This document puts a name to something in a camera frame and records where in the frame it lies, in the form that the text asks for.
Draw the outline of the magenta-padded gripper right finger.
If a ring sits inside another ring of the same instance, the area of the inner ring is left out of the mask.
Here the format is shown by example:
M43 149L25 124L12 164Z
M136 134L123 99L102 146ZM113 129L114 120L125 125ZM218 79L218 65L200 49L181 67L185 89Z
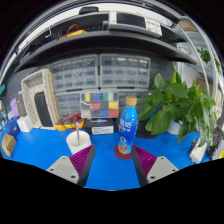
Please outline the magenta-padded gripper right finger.
M140 147L132 146L131 155L141 187L178 171L166 157L156 157Z

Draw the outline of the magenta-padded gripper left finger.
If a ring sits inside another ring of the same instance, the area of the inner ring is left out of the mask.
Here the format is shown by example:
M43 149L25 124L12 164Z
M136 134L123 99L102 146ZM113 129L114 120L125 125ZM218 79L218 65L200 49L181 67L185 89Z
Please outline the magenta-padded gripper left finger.
M94 157L95 146L90 145L70 157L61 156L47 171L84 187L88 180Z

